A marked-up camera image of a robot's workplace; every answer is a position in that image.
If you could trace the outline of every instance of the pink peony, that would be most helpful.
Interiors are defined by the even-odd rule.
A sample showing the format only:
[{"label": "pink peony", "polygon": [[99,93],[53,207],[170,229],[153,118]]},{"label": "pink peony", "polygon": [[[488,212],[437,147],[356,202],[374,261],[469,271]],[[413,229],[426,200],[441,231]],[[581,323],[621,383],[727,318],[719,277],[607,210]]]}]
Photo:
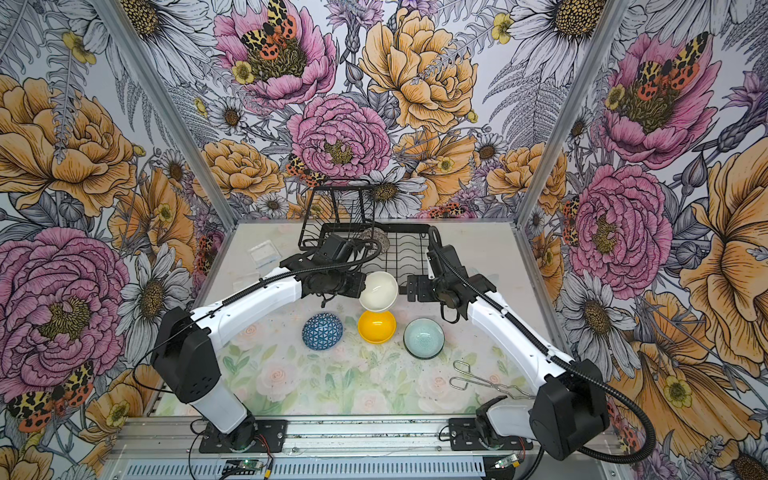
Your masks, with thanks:
[{"label": "pink peony", "polygon": [[104,242],[71,228],[0,246],[0,393],[7,402],[51,391],[93,362],[110,369],[123,349],[120,290],[128,269]]},{"label": "pink peony", "polygon": [[218,15],[214,19],[216,48],[223,52],[219,62],[233,70],[233,85],[246,89],[246,100],[252,100],[246,101],[246,107],[256,113],[308,101],[329,91],[336,80],[336,45],[331,34],[323,37],[306,7],[299,13],[288,0],[286,6],[288,15],[296,19],[296,38],[271,61],[249,55],[240,40],[243,34],[263,28],[268,8],[257,14],[249,7],[245,16],[232,12],[232,17]]},{"label": "pink peony", "polygon": [[592,126],[595,143],[616,151],[629,162],[643,162],[651,170],[666,167],[704,134],[717,112],[707,108],[710,90],[720,70],[720,62],[710,65],[712,37],[699,58],[698,74],[682,90],[661,86],[649,100],[642,101],[637,90],[637,68],[644,61],[663,65],[674,59],[683,45],[672,39],[660,44],[642,34],[619,62],[619,71],[608,79],[611,91],[603,115]]},{"label": "pink peony", "polygon": [[622,300],[639,295],[670,253],[672,226],[663,213],[656,177],[639,165],[599,167],[579,197],[574,270],[598,276]]},{"label": "pink peony", "polygon": [[288,120],[293,154],[331,178],[359,178],[389,162],[389,136],[373,109],[332,94]]}]

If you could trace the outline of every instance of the metal tongs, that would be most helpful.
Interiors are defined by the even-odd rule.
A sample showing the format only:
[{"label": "metal tongs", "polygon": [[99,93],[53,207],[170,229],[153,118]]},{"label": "metal tongs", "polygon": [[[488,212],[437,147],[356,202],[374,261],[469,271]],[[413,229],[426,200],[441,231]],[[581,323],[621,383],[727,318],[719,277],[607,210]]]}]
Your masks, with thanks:
[{"label": "metal tongs", "polygon": [[[461,376],[451,377],[451,379],[448,381],[448,384],[457,390],[466,390],[470,383],[474,383],[475,385],[489,387],[490,389],[497,389],[499,392],[505,394],[506,396],[508,396],[510,399],[513,399],[513,400],[536,398],[530,393],[527,393],[524,390],[520,389],[520,387],[518,387],[517,385],[502,385],[501,383],[493,383],[490,380],[482,379],[477,375],[473,375],[472,368],[467,362],[456,360],[453,363],[453,369],[463,375],[470,377],[468,379]],[[457,385],[455,382],[464,382],[464,385],[460,385],[460,384]],[[512,395],[512,393],[509,392],[510,389],[520,392],[520,395],[519,396]]]}]

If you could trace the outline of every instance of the white daisy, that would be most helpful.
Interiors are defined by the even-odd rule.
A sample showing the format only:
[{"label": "white daisy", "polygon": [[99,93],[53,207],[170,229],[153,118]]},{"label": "white daisy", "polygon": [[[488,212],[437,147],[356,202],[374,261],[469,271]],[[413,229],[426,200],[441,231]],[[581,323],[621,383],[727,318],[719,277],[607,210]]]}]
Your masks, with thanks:
[{"label": "white daisy", "polygon": [[525,229],[531,238],[538,237],[544,232],[544,226],[547,224],[547,214],[538,205],[534,205],[531,216],[525,224]]},{"label": "white daisy", "polygon": [[648,15],[645,15],[643,4],[646,0],[635,0],[621,19],[619,31],[611,42],[611,57],[614,61],[621,60],[627,54],[627,47],[637,40],[640,28],[645,25]]},{"label": "white daisy", "polygon": [[246,126],[245,108],[235,97],[223,97],[208,105],[208,121],[227,134],[238,134]]},{"label": "white daisy", "polygon": [[184,181],[190,175],[187,162],[178,150],[166,150],[157,159],[157,165],[163,169],[163,173],[168,180],[176,187],[181,189]]},{"label": "white daisy", "polygon": [[146,253],[139,253],[135,264],[138,283],[129,283],[120,292],[123,303],[118,307],[121,320],[116,334],[125,334],[125,358],[131,365],[154,345],[163,315],[190,301],[189,271],[181,260],[175,260],[176,248],[168,248],[167,243],[157,252],[154,265]]},{"label": "white daisy", "polygon": [[614,293],[610,285],[584,271],[584,277],[569,272],[555,306],[558,318],[567,331],[568,342],[578,343],[576,353],[598,366],[603,379],[621,376],[611,360],[630,378],[640,368],[640,359],[621,332],[633,330],[635,321],[629,312],[611,307]]},{"label": "white daisy", "polygon": [[768,476],[768,441],[750,435],[738,443],[739,456],[720,472],[720,480],[751,480]]},{"label": "white daisy", "polygon": [[288,214],[288,200],[281,197],[277,192],[262,195],[256,200],[256,209],[263,215],[275,220],[285,218]]},{"label": "white daisy", "polygon": [[499,134],[480,134],[475,142],[475,151],[482,163],[496,162],[500,156],[507,153],[507,146],[507,142]]},{"label": "white daisy", "polygon": [[[93,1],[60,0],[58,9],[69,19],[69,28],[83,37],[85,49],[95,54],[106,51],[114,76],[123,78],[125,60],[98,17]],[[191,78],[204,77],[200,66],[210,62],[205,51],[216,44],[216,38],[207,33],[211,17],[206,2],[121,0],[121,4],[166,82],[176,86]]]},{"label": "white daisy", "polygon": [[528,63],[525,76],[541,66],[542,78],[567,83],[584,60],[606,0],[516,0],[508,33],[518,41],[513,64]]},{"label": "white daisy", "polygon": [[708,31],[725,32],[731,23],[741,23],[755,9],[755,0],[654,0],[648,2],[645,25],[648,32],[659,32],[660,40],[672,36],[675,45]]},{"label": "white daisy", "polygon": [[248,7],[256,13],[261,12],[261,0],[213,0],[212,6],[218,15],[227,13],[232,7],[241,17],[245,16]]},{"label": "white daisy", "polygon": [[424,177],[404,178],[406,168],[396,166],[387,174],[373,170],[362,175],[359,180],[352,180],[350,185],[373,185],[368,199],[375,205],[376,218],[408,218],[416,215],[422,208],[423,195],[414,195],[426,190]]},{"label": "white daisy", "polygon": [[577,143],[587,133],[590,123],[592,123],[592,112],[586,105],[582,105],[578,116],[568,131],[568,143]]}]

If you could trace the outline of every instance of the light blue bowl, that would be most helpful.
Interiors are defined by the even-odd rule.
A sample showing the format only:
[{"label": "light blue bowl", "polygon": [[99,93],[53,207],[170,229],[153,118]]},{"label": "light blue bowl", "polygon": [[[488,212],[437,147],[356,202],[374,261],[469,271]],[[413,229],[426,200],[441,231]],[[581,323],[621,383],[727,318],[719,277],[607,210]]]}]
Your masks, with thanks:
[{"label": "light blue bowl", "polygon": [[445,345],[445,334],[435,320],[415,319],[406,327],[402,336],[406,350],[419,360],[435,358]]}]

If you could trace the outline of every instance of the orange peony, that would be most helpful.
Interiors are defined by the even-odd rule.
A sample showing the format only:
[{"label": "orange peony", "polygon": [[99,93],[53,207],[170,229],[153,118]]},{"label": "orange peony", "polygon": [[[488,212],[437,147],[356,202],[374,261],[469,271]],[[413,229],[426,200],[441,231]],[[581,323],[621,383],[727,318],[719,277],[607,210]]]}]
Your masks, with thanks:
[{"label": "orange peony", "polygon": [[[133,370],[123,371],[109,385],[107,392],[91,402],[85,416],[94,422],[80,431],[80,438],[97,443],[123,428],[126,419],[144,415],[152,400],[152,391],[140,387],[133,379]],[[160,375],[149,365],[136,367],[136,378],[146,386],[156,386]]]},{"label": "orange peony", "polygon": [[24,455],[10,446],[0,447],[0,478],[7,480],[51,480],[53,454],[29,447]]},{"label": "orange peony", "polygon": [[[502,155],[499,159],[502,168],[496,168],[488,173],[488,193],[492,195],[515,195],[517,192],[525,192],[531,184],[541,155],[544,153],[545,143],[536,144],[530,149],[518,148]],[[568,165],[565,152],[558,155],[558,162],[554,165],[552,173],[547,177],[547,183],[538,199],[538,204],[547,215],[554,215],[558,210],[560,200],[565,196],[565,169]]]},{"label": "orange peony", "polygon": [[724,362],[752,376],[768,362],[768,138],[710,169],[709,208],[694,203],[714,230],[709,254],[680,271],[690,304],[707,316],[707,338]]},{"label": "orange peony", "polygon": [[[641,368],[634,378],[622,376],[609,384],[634,400],[648,415],[663,439],[672,435],[672,452],[689,456],[713,435],[723,437],[725,449],[715,459],[724,467],[739,455],[737,441],[760,435],[760,422],[750,420],[752,411],[725,389],[733,387],[716,363],[707,362],[712,347],[704,324],[672,293],[639,296],[639,327],[632,349]],[[681,332],[670,321],[684,322]],[[739,390],[748,386],[737,380]],[[639,428],[637,417],[617,404],[630,424]]]},{"label": "orange peony", "polygon": [[459,139],[445,135],[442,139],[433,131],[405,134],[392,149],[406,159],[419,162],[411,178],[424,177],[426,190],[421,192],[422,209],[442,205],[461,190],[461,184],[472,180],[472,169],[480,166],[480,156],[475,151],[475,137]]},{"label": "orange peony", "polygon": [[114,248],[131,253],[142,250],[154,262],[167,243],[176,247],[176,260],[192,271],[196,246],[192,210],[161,169],[155,168],[151,179],[143,174],[140,193],[121,195],[114,210],[108,221]]},{"label": "orange peony", "polygon": [[57,152],[52,98],[60,93],[41,78],[22,87],[0,75],[0,191],[26,194],[16,208],[36,204],[46,189],[67,192],[96,217],[136,187],[134,148],[96,97],[77,92],[73,130]]},{"label": "orange peony", "polygon": [[533,256],[538,265],[538,271],[544,279],[549,299],[554,303],[560,296],[563,287],[563,254],[561,238],[552,235],[546,237],[542,233],[533,239]]},{"label": "orange peony", "polygon": [[[232,192],[237,192],[256,201],[264,194],[278,192],[285,187],[280,165],[245,142],[238,144],[222,140],[206,144],[203,157],[227,198]],[[193,187],[196,194],[205,195],[197,179]]]},{"label": "orange peony", "polygon": [[468,58],[452,62],[439,73],[426,74],[438,55],[453,46],[453,34],[440,29],[418,10],[397,12],[392,33],[382,22],[368,30],[360,67],[377,84],[376,93],[391,91],[400,103],[401,127],[421,127],[445,133],[472,109],[477,64]]}]

